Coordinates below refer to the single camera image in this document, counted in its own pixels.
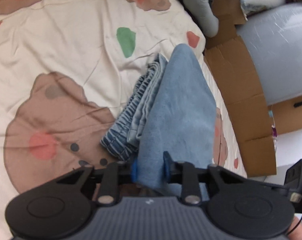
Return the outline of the light blue denim garment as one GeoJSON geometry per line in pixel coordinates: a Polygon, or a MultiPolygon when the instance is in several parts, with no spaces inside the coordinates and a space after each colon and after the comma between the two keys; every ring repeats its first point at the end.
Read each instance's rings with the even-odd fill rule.
{"type": "Polygon", "coordinates": [[[136,182],[179,195],[164,181],[164,152],[174,161],[205,168],[213,159],[216,102],[190,46],[177,45],[166,59],[158,54],[137,80],[126,107],[101,139],[121,161],[136,159],[136,182]]]}

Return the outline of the brown cardboard sheet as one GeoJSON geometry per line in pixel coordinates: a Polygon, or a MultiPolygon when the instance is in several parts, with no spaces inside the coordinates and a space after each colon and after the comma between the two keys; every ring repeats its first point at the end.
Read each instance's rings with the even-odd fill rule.
{"type": "Polygon", "coordinates": [[[240,0],[214,0],[219,31],[208,38],[204,57],[225,103],[236,137],[223,142],[219,165],[237,174],[276,174],[275,146],[266,99],[253,60],[236,26],[246,23],[240,0]]]}

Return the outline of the cream patterned bed sheet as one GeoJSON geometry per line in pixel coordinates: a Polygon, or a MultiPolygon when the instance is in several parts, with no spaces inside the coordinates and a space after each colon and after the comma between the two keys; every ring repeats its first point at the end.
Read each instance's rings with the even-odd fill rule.
{"type": "Polygon", "coordinates": [[[100,139],[157,54],[189,45],[222,115],[225,168],[246,176],[206,39],[179,0],[0,0],[0,239],[17,194],[111,161],[100,139]]]}

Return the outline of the grey plastic wrapped roll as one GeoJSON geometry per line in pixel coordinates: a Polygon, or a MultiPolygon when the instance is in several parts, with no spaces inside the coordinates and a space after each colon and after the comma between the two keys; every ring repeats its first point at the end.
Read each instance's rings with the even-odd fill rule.
{"type": "Polygon", "coordinates": [[[302,95],[302,2],[253,15],[236,32],[251,55],[268,105],[302,95]]]}

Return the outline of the grey neck pillow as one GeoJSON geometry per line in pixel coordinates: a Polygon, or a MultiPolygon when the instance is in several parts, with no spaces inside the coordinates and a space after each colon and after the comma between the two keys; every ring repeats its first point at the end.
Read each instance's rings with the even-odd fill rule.
{"type": "Polygon", "coordinates": [[[214,37],[219,30],[219,20],[213,14],[211,3],[214,0],[182,0],[192,14],[204,36],[214,37]]]}

